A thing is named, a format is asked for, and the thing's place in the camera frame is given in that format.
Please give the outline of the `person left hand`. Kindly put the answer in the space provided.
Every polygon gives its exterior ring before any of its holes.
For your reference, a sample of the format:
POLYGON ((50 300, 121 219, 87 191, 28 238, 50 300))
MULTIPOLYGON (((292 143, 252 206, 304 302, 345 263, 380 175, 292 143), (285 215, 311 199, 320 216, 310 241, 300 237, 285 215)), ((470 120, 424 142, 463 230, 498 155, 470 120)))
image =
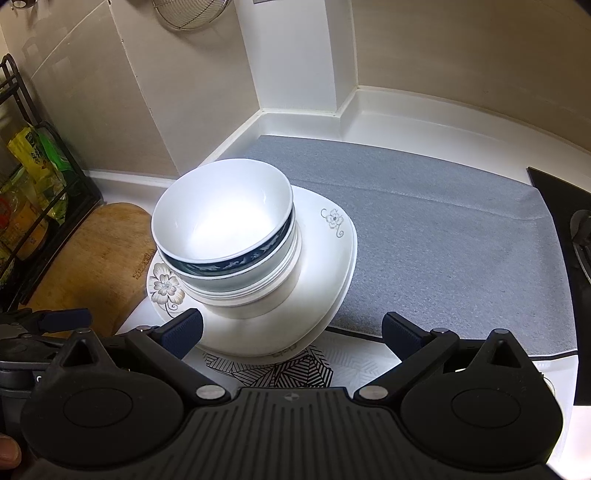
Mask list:
POLYGON ((9 436, 0 436, 0 469, 14 469, 19 466, 22 454, 18 443, 9 436))

